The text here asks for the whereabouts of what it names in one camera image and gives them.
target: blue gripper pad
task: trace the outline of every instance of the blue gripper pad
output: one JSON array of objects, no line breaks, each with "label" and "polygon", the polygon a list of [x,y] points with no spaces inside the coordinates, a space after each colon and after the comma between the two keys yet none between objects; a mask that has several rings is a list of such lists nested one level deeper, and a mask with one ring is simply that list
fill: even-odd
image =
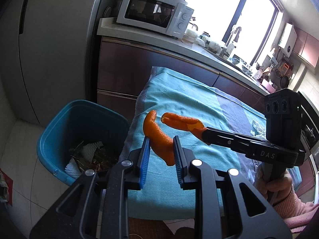
[{"label": "blue gripper pad", "polygon": [[184,184],[184,175],[183,175],[183,163],[181,160],[181,150],[180,150],[180,142],[178,136],[173,138],[173,151],[174,151],[174,159],[175,159],[175,167],[178,183],[181,185]]},{"label": "blue gripper pad", "polygon": [[139,185],[141,189],[143,188],[146,181],[148,161],[150,159],[150,152],[151,152],[150,139],[148,137],[145,137],[142,148],[141,148],[140,157],[138,159],[138,168],[140,171]]}]

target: blue towel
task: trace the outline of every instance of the blue towel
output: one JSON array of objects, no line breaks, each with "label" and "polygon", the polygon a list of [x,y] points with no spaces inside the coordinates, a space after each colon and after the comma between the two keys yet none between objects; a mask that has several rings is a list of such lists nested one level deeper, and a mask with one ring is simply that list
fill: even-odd
[{"label": "blue towel", "polygon": [[[265,125],[263,114],[238,99],[167,68],[153,67],[150,79],[136,103],[135,117],[124,144],[120,161],[143,143],[146,114],[157,111],[156,122],[170,137],[178,135],[181,144],[196,158],[217,170],[237,168],[252,183],[256,165],[245,155],[228,148],[206,145],[190,132],[161,123],[165,112],[200,119],[205,126],[250,135],[253,120]],[[129,216],[141,219],[187,219],[195,214],[195,191],[183,191],[175,166],[167,166],[151,150],[146,183],[141,191],[129,191]]]}]

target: cabinet drawer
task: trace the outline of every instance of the cabinet drawer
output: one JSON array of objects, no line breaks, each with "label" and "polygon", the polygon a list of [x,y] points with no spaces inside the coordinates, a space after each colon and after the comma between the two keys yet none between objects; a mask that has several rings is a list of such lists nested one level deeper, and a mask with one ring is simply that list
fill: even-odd
[{"label": "cabinet drawer", "polygon": [[264,111],[264,98],[249,89],[246,89],[239,84],[234,83],[222,76],[219,76],[214,84],[215,88],[234,96],[243,103],[252,107],[253,109],[263,113]]},{"label": "cabinet drawer", "polygon": [[98,94],[97,102],[98,104],[121,114],[127,118],[129,123],[132,123],[135,113],[136,100]]},{"label": "cabinet drawer", "polygon": [[319,40],[308,34],[301,57],[315,68],[319,58]]},{"label": "cabinet drawer", "polygon": [[222,76],[218,77],[213,87],[234,96],[237,99],[239,99],[245,90],[245,87],[240,86],[239,84],[236,84]]},{"label": "cabinet drawer", "polygon": [[301,30],[297,27],[294,27],[294,28],[295,28],[295,31],[297,33],[297,39],[296,39],[295,46],[293,47],[292,50],[301,56],[303,48],[305,47],[308,33],[304,32],[303,30]]},{"label": "cabinet drawer", "polygon": [[147,83],[152,66],[166,67],[212,86],[218,75],[166,55],[141,48],[101,43],[98,89],[139,95]]}]

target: camera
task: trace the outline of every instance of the camera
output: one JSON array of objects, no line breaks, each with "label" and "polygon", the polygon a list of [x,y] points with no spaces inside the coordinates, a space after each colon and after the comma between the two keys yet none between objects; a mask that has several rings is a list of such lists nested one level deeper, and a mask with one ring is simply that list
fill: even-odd
[{"label": "camera", "polygon": [[290,150],[299,150],[300,95],[287,88],[265,97],[266,139]]}]

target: window frame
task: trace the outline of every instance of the window frame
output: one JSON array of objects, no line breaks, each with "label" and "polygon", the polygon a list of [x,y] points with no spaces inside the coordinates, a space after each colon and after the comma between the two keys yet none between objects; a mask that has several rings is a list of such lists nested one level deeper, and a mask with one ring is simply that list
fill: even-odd
[{"label": "window frame", "polygon": [[[241,15],[241,12],[242,12],[242,10],[243,10],[243,8],[245,6],[246,1],[247,0],[240,0],[239,1],[239,4],[238,4],[237,9],[236,9],[236,11],[234,13],[234,16],[233,16],[232,20],[230,21],[230,24],[229,24],[229,26],[228,26],[225,34],[224,34],[224,37],[222,39],[223,42],[225,42],[225,43],[227,42],[227,40],[228,40],[228,38],[230,36],[230,32],[232,30],[232,27],[233,27],[233,25],[235,25],[237,23],[240,15]],[[253,57],[252,61],[250,62],[250,65],[253,65],[253,63],[257,62],[259,56],[261,55],[261,53],[262,53],[262,51],[263,51],[263,49],[264,49],[264,47],[265,47],[265,45],[267,43],[267,40],[268,40],[268,38],[270,36],[270,33],[272,32],[272,28],[275,25],[275,21],[276,21],[276,18],[278,16],[278,13],[280,11],[279,6],[274,3],[274,0],[269,0],[269,1],[274,6],[274,13],[272,15],[272,19],[271,19],[271,21],[269,23],[268,29],[267,29],[267,31],[265,33],[265,36],[264,36],[264,38],[263,38],[263,40],[262,40],[262,42],[261,42],[256,54],[255,54],[255,56]]]}]

